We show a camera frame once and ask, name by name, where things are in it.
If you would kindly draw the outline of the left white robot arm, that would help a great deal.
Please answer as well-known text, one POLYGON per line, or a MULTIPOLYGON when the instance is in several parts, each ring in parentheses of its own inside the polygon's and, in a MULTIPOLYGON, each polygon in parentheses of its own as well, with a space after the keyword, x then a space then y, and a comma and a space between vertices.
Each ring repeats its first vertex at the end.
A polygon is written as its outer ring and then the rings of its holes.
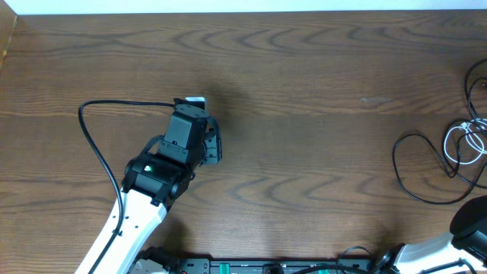
POLYGON ((203 97, 175 99, 167 131, 156 135, 133 158, 116 202, 78 273, 127 273, 174 201, 194 179, 195 169, 222 158, 221 130, 203 97))

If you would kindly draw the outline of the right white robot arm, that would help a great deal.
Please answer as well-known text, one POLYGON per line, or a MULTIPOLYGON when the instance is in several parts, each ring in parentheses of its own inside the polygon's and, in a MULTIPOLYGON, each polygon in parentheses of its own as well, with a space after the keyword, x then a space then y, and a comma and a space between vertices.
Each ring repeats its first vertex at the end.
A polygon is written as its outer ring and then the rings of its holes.
POLYGON ((377 260, 377 273, 459 273, 486 270, 486 197, 466 202, 449 231, 419 244, 400 244, 377 260))

